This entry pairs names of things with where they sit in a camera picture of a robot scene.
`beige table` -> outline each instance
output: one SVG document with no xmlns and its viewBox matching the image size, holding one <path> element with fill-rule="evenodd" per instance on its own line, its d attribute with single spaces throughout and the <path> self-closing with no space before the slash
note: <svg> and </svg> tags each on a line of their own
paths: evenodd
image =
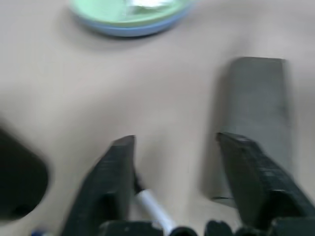
<svg viewBox="0 0 315 236">
<path fill-rule="evenodd" d="M 211 218 L 236 228 L 235 210 L 204 193 L 218 163 L 217 150 L 205 150 L 219 74 L 237 56 L 289 60 L 295 177 L 315 199 L 313 1 L 201 0 L 174 29 L 132 40 L 82 29 L 63 0 L 0 4 L 1 118 L 43 153 L 51 176 L 38 207 L 0 226 L 1 236 L 59 232 L 86 172 L 128 134 L 138 138 L 139 171 L 176 221 L 200 235 Z"/>
</svg>

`black pad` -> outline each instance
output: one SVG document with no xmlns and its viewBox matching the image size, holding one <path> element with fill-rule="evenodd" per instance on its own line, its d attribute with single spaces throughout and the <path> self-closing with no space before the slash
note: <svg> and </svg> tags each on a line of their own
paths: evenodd
<svg viewBox="0 0 315 236">
<path fill-rule="evenodd" d="M 62 236 L 95 236 L 109 220 L 126 220 L 133 190 L 134 136 L 113 142 L 86 177 Z"/>
<path fill-rule="evenodd" d="M 245 136 L 218 134 L 224 169 L 246 226 L 267 230 L 284 217 L 315 217 L 315 208 L 294 181 Z"/>
</svg>

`green plate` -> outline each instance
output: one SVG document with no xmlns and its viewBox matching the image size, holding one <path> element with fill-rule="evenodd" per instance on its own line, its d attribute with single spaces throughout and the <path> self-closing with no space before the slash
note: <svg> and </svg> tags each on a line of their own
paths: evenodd
<svg viewBox="0 0 315 236">
<path fill-rule="evenodd" d="M 128 0 L 72 0 L 79 17 L 117 27 L 136 27 L 159 22 L 183 11 L 191 0 L 173 0 L 156 9 L 128 6 Z"/>
</svg>

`blurry object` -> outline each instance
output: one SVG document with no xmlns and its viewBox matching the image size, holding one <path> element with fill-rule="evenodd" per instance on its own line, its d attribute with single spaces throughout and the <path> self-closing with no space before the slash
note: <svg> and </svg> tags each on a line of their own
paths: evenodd
<svg viewBox="0 0 315 236">
<path fill-rule="evenodd" d="M 284 66 L 285 60 L 272 58 L 245 57 L 232 62 L 225 78 L 227 98 L 221 131 L 255 140 L 277 164 L 293 173 L 292 126 Z M 231 202 L 223 178 L 221 189 L 212 197 Z"/>
<path fill-rule="evenodd" d="M 163 231 L 148 221 L 108 221 L 101 225 L 96 236 L 163 236 Z"/>
<path fill-rule="evenodd" d="M 95 236 L 110 220 L 127 220 L 133 190 L 134 136 L 115 140 L 85 178 L 61 236 Z"/>
<path fill-rule="evenodd" d="M 42 200 L 47 185 L 44 162 L 0 128 L 0 219 L 29 214 Z"/>
<path fill-rule="evenodd" d="M 73 0 L 78 21 L 98 32 L 121 37 L 166 30 L 183 18 L 191 0 Z"/>
<path fill-rule="evenodd" d="M 255 141 L 224 132 L 218 134 L 217 140 L 244 224 L 237 236 L 315 235 L 315 207 Z"/>
</svg>

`black object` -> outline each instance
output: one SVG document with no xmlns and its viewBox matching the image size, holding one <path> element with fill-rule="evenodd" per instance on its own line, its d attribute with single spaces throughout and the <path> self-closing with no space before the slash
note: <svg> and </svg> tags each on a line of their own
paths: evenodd
<svg viewBox="0 0 315 236">
<path fill-rule="evenodd" d="M 205 236 L 233 236 L 231 228 L 223 221 L 211 220 L 205 228 Z"/>
<path fill-rule="evenodd" d="M 163 236 L 163 230 L 152 222 L 109 221 L 101 225 L 98 236 Z"/>
<path fill-rule="evenodd" d="M 197 234 L 191 228 L 180 226 L 173 229 L 169 236 L 197 236 Z"/>
<path fill-rule="evenodd" d="M 86 177 L 62 236 L 95 236 L 110 220 L 127 220 L 133 190 L 134 136 L 114 141 Z"/>
<path fill-rule="evenodd" d="M 218 134 L 224 169 L 243 223 L 238 235 L 279 231 L 279 220 L 295 223 L 315 219 L 315 208 L 293 180 L 252 140 L 230 133 Z M 315 235 L 315 225 L 308 234 Z"/>
<path fill-rule="evenodd" d="M 0 129 L 0 219 L 15 220 L 30 213 L 47 185 L 42 159 Z"/>
<path fill-rule="evenodd" d="M 315 235 L 314 218 L 276 219 L 268 236 L 311 236 Z"/>
</svg>

